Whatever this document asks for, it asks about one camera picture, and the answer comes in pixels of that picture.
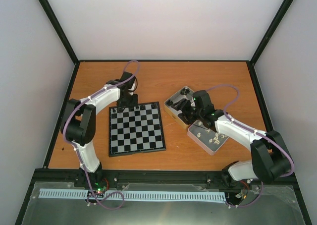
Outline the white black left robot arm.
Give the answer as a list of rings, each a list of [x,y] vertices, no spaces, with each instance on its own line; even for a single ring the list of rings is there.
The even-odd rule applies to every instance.
[[[72,144],[80,168],[87,172],[85,180],[91,186],[99,186],[103,181],[102,164],[93,145],[96,116],[114,102],[119,110],[136,106],[137,85],[136,76],[125,71],[120,79],[108,81],[97,92],[80,100],[70,99],[66,104],[60,131],[64,140]]]

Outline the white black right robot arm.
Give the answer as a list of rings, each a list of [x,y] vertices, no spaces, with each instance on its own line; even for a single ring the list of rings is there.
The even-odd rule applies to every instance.
[[[257,130],[215,109],[208,91],[193,92],[184,87],[166,100],[164,107],[208,154],[214,155],[229,138],[250,151],[250,160],[234,161],[222,169],[226,187],[247,179],[272,183],[294,172],[294,162],[280,133]]]

